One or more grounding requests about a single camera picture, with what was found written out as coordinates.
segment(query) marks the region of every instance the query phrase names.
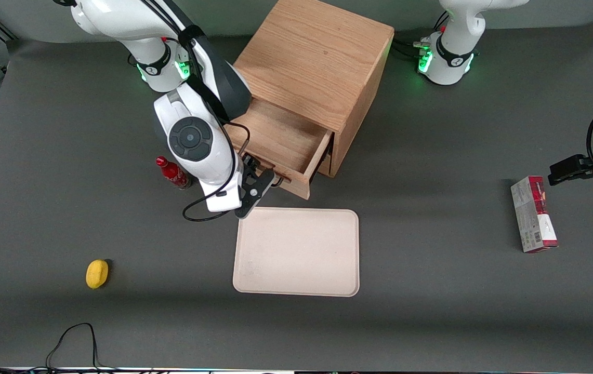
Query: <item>wooden cabinet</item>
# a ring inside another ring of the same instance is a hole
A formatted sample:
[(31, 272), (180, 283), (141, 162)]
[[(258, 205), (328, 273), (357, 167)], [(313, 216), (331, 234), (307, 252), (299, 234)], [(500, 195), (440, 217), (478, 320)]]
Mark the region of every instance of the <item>wooden cabinet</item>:
[[(247, 152), (310, 198), (316, 172), (334, 177), (375, 99), (393, 28), (318, 0), (279, 0), (234, 67), (253, 103)], [(228, 126), (239, 147), (245, 132)]]

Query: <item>wall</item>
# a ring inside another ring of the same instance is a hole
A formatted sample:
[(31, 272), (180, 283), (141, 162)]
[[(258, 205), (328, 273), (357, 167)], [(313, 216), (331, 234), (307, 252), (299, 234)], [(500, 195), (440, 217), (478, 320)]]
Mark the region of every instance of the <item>wall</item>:
[[(436, 0), (325, 0), (398, 30), (432, 26), (442, 9)], [(275, 0), (176, 0), (209, 35), (253, 34)], [(593, 22), (593, 0), (531, 0), (510, 10), (487, 12), (489, 28), (548, 28)], [(0, 21), (20, 38), (66, 43), (95, 40), (70, 12), (50, 0), (0, 0)]]

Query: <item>green led light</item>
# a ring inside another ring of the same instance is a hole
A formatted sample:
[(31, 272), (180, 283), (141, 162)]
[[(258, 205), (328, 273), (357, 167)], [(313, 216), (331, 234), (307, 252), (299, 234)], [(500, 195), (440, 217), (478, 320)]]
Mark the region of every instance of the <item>green led light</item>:
[(174, 61), (174, 66), (178, 69), (181, 78), (187, 79), (190, 76), (190, 65), (187, 62)]
[(139, 64), (137, 64), (137, 70), (139, 70), (139, 74), (141, 74), (141, 80), (146, 82), (146, 76), (144, 76), (144, 71), (141, 70)]
[(474, 53), (469, 57), (469, 62), (467, 62), (467, 67), (465, 68), (465, 73), (469, 71), (469, 68), (472, 67), (472, 60), (474, 59)]
[(430, 67), (431, 61), (432, 61), (432, 51), (428, 50), (428, 52), (420, 58), (419, 70), (422, 73), (426, 73), (428, 71), (428, 68)]

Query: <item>beige tray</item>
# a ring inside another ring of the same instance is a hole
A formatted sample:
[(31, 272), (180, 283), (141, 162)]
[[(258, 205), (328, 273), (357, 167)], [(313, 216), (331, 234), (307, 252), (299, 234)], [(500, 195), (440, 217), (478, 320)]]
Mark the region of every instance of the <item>beige tray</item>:
[(349, 298), (359, 291), (359, 218), (351, 210), (254, 208), (239, 221), (239, 292)]

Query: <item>yellow sponge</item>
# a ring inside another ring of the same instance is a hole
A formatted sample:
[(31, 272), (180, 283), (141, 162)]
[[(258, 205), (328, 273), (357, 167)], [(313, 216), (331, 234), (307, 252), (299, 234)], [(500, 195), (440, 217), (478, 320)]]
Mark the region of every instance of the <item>yellow sponge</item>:
[(99, 288), (107, 281), (107, 275), (109, 275), (108, 263), (104, 260), (95, 260), (86, 270), (86, 284), (91, 289)]

